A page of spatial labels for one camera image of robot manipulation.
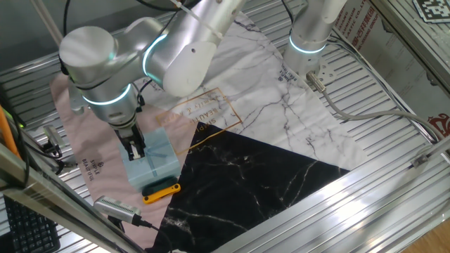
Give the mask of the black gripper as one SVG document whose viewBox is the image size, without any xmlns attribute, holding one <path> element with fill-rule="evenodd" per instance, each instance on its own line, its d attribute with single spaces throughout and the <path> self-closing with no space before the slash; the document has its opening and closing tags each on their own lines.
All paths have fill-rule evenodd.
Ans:
<svg viewBox="0 0 450 253">
<path fill-rule="evenodd" d="M 115 133 L 127 151 L 129 161 L 138 160 L 145 156 L 144 137 L 137 123 L 125 128 L 115 129 Z"/>
</svg>

